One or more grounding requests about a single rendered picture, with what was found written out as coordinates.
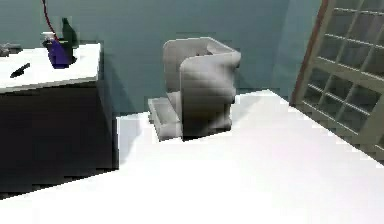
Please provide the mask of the dark cabinet with white top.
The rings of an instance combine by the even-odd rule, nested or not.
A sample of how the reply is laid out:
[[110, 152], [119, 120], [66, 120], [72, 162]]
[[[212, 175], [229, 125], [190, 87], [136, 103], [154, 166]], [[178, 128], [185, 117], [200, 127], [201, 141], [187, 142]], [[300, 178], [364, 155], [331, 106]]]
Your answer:
[[83, 44], [74, 56], [66, 69], [54, 69], [45, 48], [0, 58], [0, 200], [117, 168], [102, 45]]

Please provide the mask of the dark green bottle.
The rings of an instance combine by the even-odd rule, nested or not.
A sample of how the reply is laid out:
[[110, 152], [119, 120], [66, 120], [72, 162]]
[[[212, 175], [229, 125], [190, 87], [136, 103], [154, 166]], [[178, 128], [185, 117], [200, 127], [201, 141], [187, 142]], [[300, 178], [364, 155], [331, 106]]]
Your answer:
[[62, 34], [64, 41], [63, 48], [66, 50], [67, 55], [71, 59], [74, 59], [73, 50], [78, 47], [78, 37], [66, 17], [62, 18]]

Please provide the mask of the glass paned room door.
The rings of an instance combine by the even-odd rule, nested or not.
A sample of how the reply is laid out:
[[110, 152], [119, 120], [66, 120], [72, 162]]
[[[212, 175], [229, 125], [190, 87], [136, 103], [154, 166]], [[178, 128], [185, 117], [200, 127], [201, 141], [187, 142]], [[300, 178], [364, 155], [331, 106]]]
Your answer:
[[290, 104], [384, 163], [384, 0], [322, 0]]

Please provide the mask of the grey tap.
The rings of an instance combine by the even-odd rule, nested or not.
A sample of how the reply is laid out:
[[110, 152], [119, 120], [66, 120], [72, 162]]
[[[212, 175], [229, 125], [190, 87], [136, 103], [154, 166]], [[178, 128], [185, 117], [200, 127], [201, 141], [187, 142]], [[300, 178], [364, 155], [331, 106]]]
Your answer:
[[23, 50], [20, 44], [0, 44], [0, 57], [8, 57], [10, 54], [18, 54]]

